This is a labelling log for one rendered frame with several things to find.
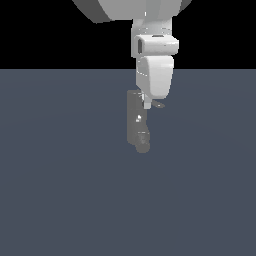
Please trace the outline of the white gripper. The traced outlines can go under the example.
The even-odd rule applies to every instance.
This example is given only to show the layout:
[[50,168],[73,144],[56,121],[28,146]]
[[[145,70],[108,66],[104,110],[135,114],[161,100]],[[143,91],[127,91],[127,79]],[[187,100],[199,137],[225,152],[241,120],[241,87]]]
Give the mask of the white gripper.
[[164,99],[170,91],[174,59],[172,56],[145,56],[137,60],[136,85],[143,94],[143,108],[151,108],[152,99]]

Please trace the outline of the grey faucet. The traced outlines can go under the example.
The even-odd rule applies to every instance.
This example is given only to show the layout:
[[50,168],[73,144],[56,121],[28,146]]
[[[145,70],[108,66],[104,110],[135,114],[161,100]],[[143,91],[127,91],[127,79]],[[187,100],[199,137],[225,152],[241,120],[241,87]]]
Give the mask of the grey faucet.
[[135,146],[138,153],[150,149],[150,132],[147,126],[147,110],[144,108],[142,92],[127,91],[127,142]]

